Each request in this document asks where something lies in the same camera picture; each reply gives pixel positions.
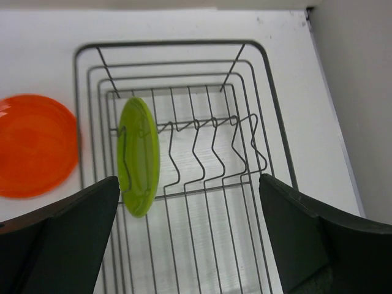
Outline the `green plate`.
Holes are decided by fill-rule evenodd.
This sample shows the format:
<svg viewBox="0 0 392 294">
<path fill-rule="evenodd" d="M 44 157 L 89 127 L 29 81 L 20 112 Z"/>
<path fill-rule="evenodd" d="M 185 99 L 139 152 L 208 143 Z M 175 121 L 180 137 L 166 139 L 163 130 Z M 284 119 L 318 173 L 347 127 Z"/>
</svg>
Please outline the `green plate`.
<svg viewBox="0 0 392 294">
<path fill-rule="evenodd" d="M 126 102 L 116 146 L 123 203 L 133 217 L 144 217 L 157 192 L 160 145 L 156 123 L 143 99 L 132 97 Z"/>
</svg>

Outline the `orange plate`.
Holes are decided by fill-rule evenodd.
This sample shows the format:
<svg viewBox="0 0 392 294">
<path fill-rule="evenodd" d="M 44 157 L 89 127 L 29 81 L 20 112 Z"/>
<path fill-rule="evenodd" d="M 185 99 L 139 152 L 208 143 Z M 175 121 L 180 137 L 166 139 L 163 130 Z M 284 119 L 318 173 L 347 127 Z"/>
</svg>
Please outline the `orange plate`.
<svg viewBox="0 0 392 294">
<path fill-rule="evenodd" d="M 37 94 L 1 100 L 1 196 L 47 193 L 78 163 L 77 119 L 58 101 Z"/>
</svg>

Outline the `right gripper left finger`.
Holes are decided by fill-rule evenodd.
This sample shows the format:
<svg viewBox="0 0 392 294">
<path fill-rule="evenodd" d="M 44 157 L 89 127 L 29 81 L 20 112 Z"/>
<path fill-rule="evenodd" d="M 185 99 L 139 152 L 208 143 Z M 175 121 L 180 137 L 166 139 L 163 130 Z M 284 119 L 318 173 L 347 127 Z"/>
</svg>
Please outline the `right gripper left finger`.
<svg viewBox="0 0 392 294">
<path fill-rule="evenodd" d="M 109 176 L 1 222 L 1 293 L 92 293 L 118 200 Z"/>
</svg>

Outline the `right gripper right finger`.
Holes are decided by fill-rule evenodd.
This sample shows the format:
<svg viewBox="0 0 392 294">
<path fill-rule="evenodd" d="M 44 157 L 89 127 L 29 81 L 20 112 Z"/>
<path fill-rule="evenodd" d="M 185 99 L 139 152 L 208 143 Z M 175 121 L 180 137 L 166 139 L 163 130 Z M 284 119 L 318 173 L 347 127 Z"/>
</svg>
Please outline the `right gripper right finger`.
<svg viewBox="0 0 392 294">
<path fill-rule="evenodd" d="M 260 199 L 284 293 L 391 293 L 391 226 L 309 197 L 269 174 Z"/>
</svg>

